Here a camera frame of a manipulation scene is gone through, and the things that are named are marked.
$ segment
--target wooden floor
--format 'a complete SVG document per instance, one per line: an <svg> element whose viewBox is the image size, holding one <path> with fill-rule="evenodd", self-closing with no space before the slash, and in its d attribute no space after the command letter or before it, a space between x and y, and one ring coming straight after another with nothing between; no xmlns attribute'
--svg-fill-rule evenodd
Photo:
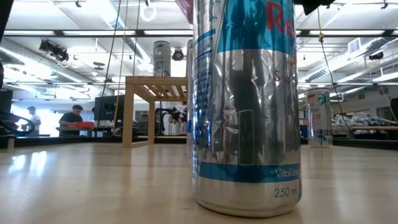
<svg viewBox="0 0 398 224"><path fill-rule="evenodd" d="M294 212L269 219L199 206L185 152L87 143L0 153L0 223L398 222L398 151L302 147L303 197Z"/></svg>

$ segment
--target ceiling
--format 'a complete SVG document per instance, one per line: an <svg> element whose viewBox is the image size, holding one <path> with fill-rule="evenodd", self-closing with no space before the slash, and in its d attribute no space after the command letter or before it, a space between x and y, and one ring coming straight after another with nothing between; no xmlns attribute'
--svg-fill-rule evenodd
<svg viewBox="0 0 398 224"><path fill-rule="evenodd" d="M172 49L181 48L186 51L187 42L191 39L189 35L176 37L138 37L131 38L137 44L138 52L142 58L134 59L133 49L125 44L122 37L111 38L101 37L93 34L89 37L79 37L79 30L113 30L112 22L117 18L117 10L120 4L120 13L118 22L123 24L122 28L130 30L190 30L192 26L187 22L185 16L174 0L151 0L150 7L145 6L145 0L80 0L81 7L77 7L75 0L14 0L9 22L6 30L74 30L77 35L68 37L43 36L36 35L9 35L5 36L0 45L0 50L5 50L8 54L14 54L18 58L22 57L25 68L15 67L15 72L27 71L27 75L16 74L17 79L9 77L6 82L37 82L43 79L53 78L54 70L62 73L57 78L60 82L103 82L106 75L106 67L109 63L108 78L114 82L122 82L124 77L131 75L152 75L152 51L154 42L165 40L170 42ZM320 8L320 24L322 29L396 29L398 28L398 0L388 1L389 6L381 9L383 0L336 0L329 8ZM297 29L318 30L318 15L313 12L305 16L301 6L295 7L295 26ZM325 55L333 62L334 58L344 55L348 51L348 44L356 39L352 37L329 37L324 40ZM377 36L371 38L361 38L362 44L377 39ZM42 40L49 40L55 45L65 49L70 55L70 60L66 63L58 63L53 57L44 55L39 46ZM357 57L346 58L344 63L335 64L332 72L335 82L338 80L356 74L370 67L376 67L381 63L395 59L397 44L387 41L381 49L372 49ZM318 38L299 37L297 38L297 66L299 82L305 82L306 78L311 77L317 68L325 65L323 50ZM384 51L384 59L371 61L368 54L374 54L378 50ZM95 70L96 65L93 62L104 63L104 70ZM370 73L365 73L353 80L358 82L370 82ZM374 72L371 78L377 77ZM172 62L173 77L185 76L185 61ZM311 82L331 82L330 75L311 80ZM51 86L41 86L42 88L51 88ZM9 86L12 90L35 91L34 85ZM306 86L302 86L300 91L304 91ZM117 86L107 86L106 93L113 94ZM96 88L86 85L79 86L79 89L72 91L80 92L73 96L68 96L66 91L65 98L92 98L102 93L102 86Z"/></svg>

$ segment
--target silver can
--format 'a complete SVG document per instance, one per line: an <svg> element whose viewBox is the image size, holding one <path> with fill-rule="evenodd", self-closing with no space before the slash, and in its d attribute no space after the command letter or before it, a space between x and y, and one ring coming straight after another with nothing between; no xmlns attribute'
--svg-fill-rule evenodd
<svg viewBox="0 0 398 224"><path fill-rule="evenodd" d="M244 217L301 198L292 0L195 0L192 182L197 202Z"/></svg>
<svg viewBox="0 0 398 224"><path fill-rule="evenodd" d="M192 155L192 73L193 73L193 57L192 57L193 40L189 40L187 44L187 78L188 78L188 104L187 104L187 152L191 159Z"/></svg>
<svg viewBox="0 0 398 224"><path fill-rule="evenodd" d="M308 90L305 97L308 114L308 145L331 147L333 145L333 132L329 89L314 88Z"/></svg>
<svg viewBox="0 0 398 224"><path fill-rule="evenodd" d="M170 77L172 49L167 41L157 41L154 43L154 76Z"/></svg>

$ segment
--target stool leg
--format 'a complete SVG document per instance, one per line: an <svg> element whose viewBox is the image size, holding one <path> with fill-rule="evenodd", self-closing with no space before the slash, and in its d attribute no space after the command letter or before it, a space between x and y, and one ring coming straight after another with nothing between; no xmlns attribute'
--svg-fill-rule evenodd
<svg viewBox="0 0 398 224"><path fill-rule="evenodd" d="M134 111L134 85L126 85L124 95L124 115L123 115L123 148L131 148L132 144L132 114Z"/></svg>
<svg viewBox="0 0 398 224"><path fill-rule="evenodd" d="M148 141L149 144L155 141L155 102L149 103Z"/></svg>

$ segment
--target blue stripe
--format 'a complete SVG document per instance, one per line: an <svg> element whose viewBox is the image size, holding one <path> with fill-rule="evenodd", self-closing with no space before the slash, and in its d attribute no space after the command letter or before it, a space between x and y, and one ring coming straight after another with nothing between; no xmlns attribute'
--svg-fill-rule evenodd
<svg viewBox="0 0 398 224"><path fill-rule="evenodd" d="M266 49L294 55L293 21L292 0L229 0L217 51Z"/></svg>
<svg viewBox="0 0 398 224"><path fill-rule="evenodd" d="M278 183L300 178L300 164L232 165L200 162L200 177L241 183Z"/></svg>
<svg viewBox="0 0 398 224"><path fill-rule="evenodd" d="M192 133L192 121L191 120L188 120L187 132L188 133Z"/></svg>
<svg viewBox="0 0 398 224"><path fill-rule="evenodd" d="M201 35L197 40L195 40L195 42L193 43L194 45L196 45L198 42L200 42L201 40L203 40L204 38L206 38L206 37L209 37L209 36L211 36L211 35L213 35L213 34L215 34L216 33L216 29L212 29L211 31L209 31L209 32L205 32L203 35Z"/></svg>

